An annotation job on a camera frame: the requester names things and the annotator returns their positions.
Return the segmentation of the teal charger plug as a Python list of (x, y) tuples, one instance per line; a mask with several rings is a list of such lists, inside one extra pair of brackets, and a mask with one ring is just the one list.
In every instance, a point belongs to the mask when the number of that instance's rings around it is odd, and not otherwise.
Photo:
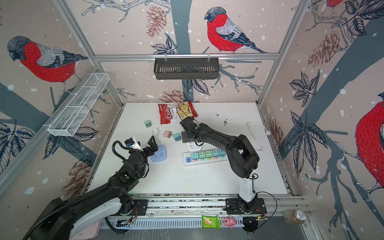
[(192, 153), (192, 160), (198, 160), (199, 159), (199, 153)]
[(213, 158), (220, 156), (220, 150), (213, 150)]
[(220, 156), (220, 157), (224, 157), (225, 155), (226, 155), (226, 152), (223, 151), (223, 150), (220, 150), (220, 152), (219, 152), (219, 156)]

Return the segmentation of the green charger plug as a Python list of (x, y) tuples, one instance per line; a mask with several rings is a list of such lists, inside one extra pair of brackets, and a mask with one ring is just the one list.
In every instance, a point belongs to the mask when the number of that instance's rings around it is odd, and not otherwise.
[(199, 159), (200, 160), (203, 160), (203, 159), (205, 159), (207, 156), (206, 156), (206, 152), (205, 151), (203, 151), (203, 152), (199, 152)]

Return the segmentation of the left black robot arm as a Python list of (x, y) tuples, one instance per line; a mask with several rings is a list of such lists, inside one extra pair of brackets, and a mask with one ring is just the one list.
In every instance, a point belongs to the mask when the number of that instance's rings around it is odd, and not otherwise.
[(141, 148), (135, 138), (124, 143), (115, 141), (130, 153), (128, 158), (113, 153), (123, 161), (122, 167), (100, 187), (83, 195), (63, 201), (52, 200), (24, 236), (25, 240), (70, 240), (82, 230), (108, 216), (136, 211), (129, 192), (149, 172), (148, 158), (158, 151), (154, 136), (148, 146)]

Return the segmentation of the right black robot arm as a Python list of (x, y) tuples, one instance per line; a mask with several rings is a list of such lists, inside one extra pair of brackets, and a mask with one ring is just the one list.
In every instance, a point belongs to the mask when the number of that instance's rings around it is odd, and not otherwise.
[(258, 194), (267, 192), (255, 188), (255, 180), (259, 178), (256, 169), (260, 157), (247, 136), (241, 132), (244, 124), (244, 114), (236, 117), (234, 113), (216, 117), (208, 114), (199, 121), (194, 117), (186, 117), (180, 121), (187, 138), (197, 146), (208, 144), (225, 153), (233, 174), (238, 177), (239, 193), (226, 199), (225, 211), (237, 215), (266, 215), (264, 199), (259, 198)]

